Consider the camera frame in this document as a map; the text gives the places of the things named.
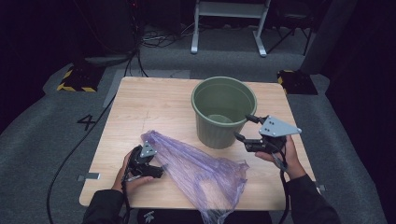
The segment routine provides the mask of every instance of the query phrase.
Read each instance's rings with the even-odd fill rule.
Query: chair leg
[[[282,43],[282,41],[283,41],[284,39],[286,39],[286,37],[288,37],[292,32],[293,32],[293,30],[290,30],[286,35],[284,35],[279,41],[277,41],[276,44],[274,44],[274,45],[267,51],[267,53],[270,53],[274,48],[276,48],[280,43]]]
[[[306,51],[308,49],[308,45],[309,45],[309,40],[311,39],[311,35],[312,35],[312,28],[309,28],[309,34],[308,34],[308,38],[306,40],[306,44],[305,44],[305,48],[304,48],[304,53],[303,55],[305,56]]]

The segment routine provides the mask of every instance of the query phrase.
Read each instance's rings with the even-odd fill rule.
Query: purple plastic bag
[[[155,158],[201,212],[204,223],[222,224],[244,191],[249,168],[246,162],[213,158],[202,150],[155,131],[141,137],[157,150]]]

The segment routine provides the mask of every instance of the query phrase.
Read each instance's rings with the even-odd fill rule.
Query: black curtain
[[[375,182],[389,223],[396,223],[395,11],[392,1],[358,1],[321,70],[330,79],[326,95]]]

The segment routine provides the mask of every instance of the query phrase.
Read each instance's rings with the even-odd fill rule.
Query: bucket
[[[198,138],[208,147],[221,149],[233,144],[233,133],[240,133],[246,115],[254,115],[257,99],[250,87],[235,78],[211,77],[194,88],[191,104]]]

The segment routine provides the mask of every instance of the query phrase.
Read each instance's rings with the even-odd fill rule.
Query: wooden table
[[[111,188],[124,156],[142,144],[142,133],[155,130],[197,147],[213,157],[224,157],[232,161],[246,160],[250,166],[247,170],[247,184],[236,210],[284,209],[285,198],[279,170],[271,162],[246,152],[244,145],[238,141],[225,149],[212,149],[198,139],[191,93],[200,81],[150,77],[125,77],[122,80],[90,169],[90,173],[99,173],[101,177],[85,181],[79,198],[82,205],[89,205],[97,190]],[[257,97],[256,116],[272,115],[295,124],[286,95],[279,84],[247,84]],[[259,124],[247,122],[241,134],[247,138],[260,138],[260,127]],[[293,139],[303,167],[315,180],[300,135],[294,135]],[[150,164],[158,165],[155,158]],[[137,189],[132,196],[131,206],[194,208],[167,174]]]

